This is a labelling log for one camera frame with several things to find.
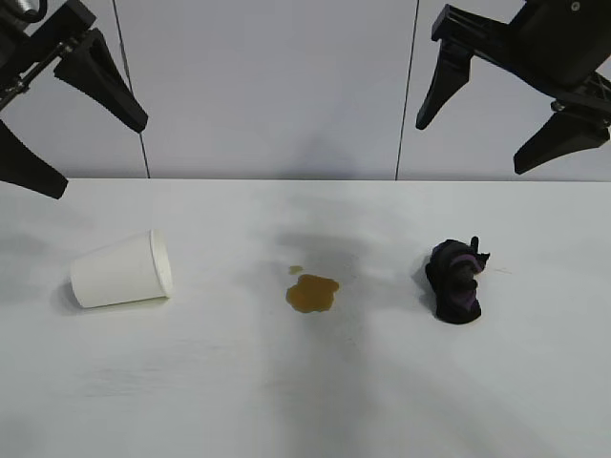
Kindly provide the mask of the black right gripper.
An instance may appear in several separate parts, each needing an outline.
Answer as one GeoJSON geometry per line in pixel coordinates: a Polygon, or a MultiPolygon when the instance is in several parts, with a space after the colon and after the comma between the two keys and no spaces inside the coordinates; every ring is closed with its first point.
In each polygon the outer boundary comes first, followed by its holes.
{"type": "Polygon", "coordinates": [[[610,83],[598,72],[610,56],[609,2],[528,1],[508,24],[447,5],[432,40],[440,49],[418,130],[469,82],[477,56],[554,100],[557,112],[514,155],[516,174],[610,139],[610,83]]]}

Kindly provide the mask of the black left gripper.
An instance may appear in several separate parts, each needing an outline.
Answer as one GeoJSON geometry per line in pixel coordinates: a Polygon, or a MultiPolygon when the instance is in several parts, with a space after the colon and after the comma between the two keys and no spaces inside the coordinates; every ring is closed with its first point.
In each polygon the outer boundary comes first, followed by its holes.
{"type": "MultiPolygon", "coordinates": [[[[66,1],[32,35],[15,34],[13,50],[1,64],[1,109],[29,89],[31,82],[56,58],[56,78],[106,108],[125,126],[141,133],[148,115],[123,80],[99,29],[96,16],[80,1],[66,1]]],[[[36,156],[1,122],[1,180],[60,199],[68,180],[36,156]]]]}

